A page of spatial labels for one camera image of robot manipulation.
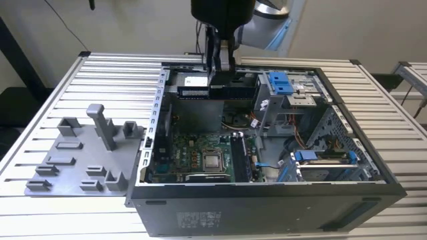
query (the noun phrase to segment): cpu socket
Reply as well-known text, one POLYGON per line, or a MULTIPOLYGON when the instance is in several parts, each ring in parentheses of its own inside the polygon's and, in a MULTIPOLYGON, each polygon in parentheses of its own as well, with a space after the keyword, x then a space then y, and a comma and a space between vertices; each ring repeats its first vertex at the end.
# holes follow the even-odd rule
POLYGON ((205 172, 223 172, 223 152, 219 149, 203 150, 203 171, 205 172))

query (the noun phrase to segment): green circuit board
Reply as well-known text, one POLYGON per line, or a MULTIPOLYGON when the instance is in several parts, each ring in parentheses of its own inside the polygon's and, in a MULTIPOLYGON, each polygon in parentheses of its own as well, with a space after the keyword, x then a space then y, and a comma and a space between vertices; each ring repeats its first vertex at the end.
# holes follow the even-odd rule
MULTIPOLYGON (((211 173, 230 175, 235 181, 231 137, 229 135, 175 135, 173 139, 170 164, 155 163, 154 180, 159 183, 181 183, 189 174, 206 173, 203 155, 217 152, 222 159, 222 170, 211 173)), ((258 157, 255 139, 247 138, 247 154, 258 157)))

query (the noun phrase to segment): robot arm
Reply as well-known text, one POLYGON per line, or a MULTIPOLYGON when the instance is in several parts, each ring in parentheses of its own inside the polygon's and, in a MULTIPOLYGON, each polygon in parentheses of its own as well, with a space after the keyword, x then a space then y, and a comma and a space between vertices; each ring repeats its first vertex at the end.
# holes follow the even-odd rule
POLYGON ((241 44, 278 49, 289 25, 289 8, 283 0, 191 0, 191 14, 207 26, 209 84, 227 85, 237 72, 234 51, 241 44))
POLYGON ((191 0, 191 14, 207 25, 209 84, 226 85, 235 76, 235 31, 251 21, 255 0, 191 0))

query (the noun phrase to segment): aluminum extrusion table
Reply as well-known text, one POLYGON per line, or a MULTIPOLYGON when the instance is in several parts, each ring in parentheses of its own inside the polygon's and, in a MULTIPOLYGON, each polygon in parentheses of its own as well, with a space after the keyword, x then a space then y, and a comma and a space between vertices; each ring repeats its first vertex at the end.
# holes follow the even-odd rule
MULTIPOLYGON (((125 197, 27 197, 35 174, 55 138, 62 117, 91 123, 87 106, 105 104, 105 115, 122 125, 147 126, 162 62, 199 63, 199 56, 93 53, 81 56, 19 140, 0 162, 0 236, 13 239, 149 239, 125 197)), ((349 60, 242 58, 243 65, 319 67, 408 197, 360 228, 327 235, 247 235, 203 239, 427 239, 427 133, 362 65, 349 60)))
POLYGON ((394 69, 394 74, 401 75, 427 98, 427 63, 402 61, 394 69))

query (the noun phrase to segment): blue plastic latch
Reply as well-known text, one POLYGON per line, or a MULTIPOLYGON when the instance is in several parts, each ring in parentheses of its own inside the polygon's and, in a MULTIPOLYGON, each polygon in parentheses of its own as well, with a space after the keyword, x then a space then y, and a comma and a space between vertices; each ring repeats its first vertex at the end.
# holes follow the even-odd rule
POLYGON ((283 182, 283 180, 285 180, 285 178, 286 178, 286 175, 287 175, 287 173, 289 173, 289 166, 286 166, 285 167, 285 169, 283 169, 283 172, 282 172, 282 174, 281 174, 281 177, 279 177, 279 179, 278 179, 278 182, 281 183, 281 182, 283 182))
POLYGON ((294 87, 290 84, 289 76, 285 72, 270 72, 270 83, 274 87, 274 93, 278 95, 293 95, 294 87))
POLYGON ((358 163, 358 155, 354 151, 349 151, 349 156, 350 156, 350 164, 357 164, 358 163))
POLYGON ((318 160, 318 155, 315 151, 303 150, 295 152, 295 160, 297 161, 311 161, 318 160))
POLYGON ((257 162, 255 166, 257 167, 270 167, 269 163, 265 163, 265 162, 257 162))

